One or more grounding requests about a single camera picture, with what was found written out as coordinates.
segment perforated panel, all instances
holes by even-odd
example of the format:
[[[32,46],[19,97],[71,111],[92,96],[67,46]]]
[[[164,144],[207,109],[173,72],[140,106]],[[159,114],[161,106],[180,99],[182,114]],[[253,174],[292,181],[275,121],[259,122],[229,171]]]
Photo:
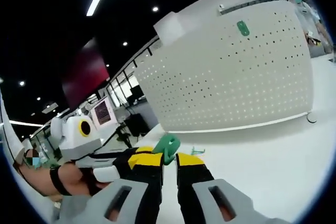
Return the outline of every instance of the perforated panel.
[[[288,1],[248,6],[158,49],[136,70],[166,131],[218,130],[309,112],[309,49]],[[249,36],[237,22],[243,20]]]

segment green teal object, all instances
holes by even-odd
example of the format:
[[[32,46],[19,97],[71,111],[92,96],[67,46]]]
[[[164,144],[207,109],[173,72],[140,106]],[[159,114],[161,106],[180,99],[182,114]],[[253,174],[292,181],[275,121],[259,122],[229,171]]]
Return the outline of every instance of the green teal object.
[[[239,21],[237,23],[237,27],[238,27],[239,31],[241,32],[241,34],[243,36],[249,36],[250,35],[250,31],[248,30],[247,25],[245,24],[244,21],[242,21],[242,20]]]
[[[181,141],[172,134],[164,135],[153,149],[152,153],[163,153],[164,165],[169,165],[175,159],[175,153],[181,145]]]
[[[205,153],[205,149],[202,151],[195,151],[195,147],[193,147],[191,151],[191,155],[197,155],[197,154],[203,154],[203,153]]]

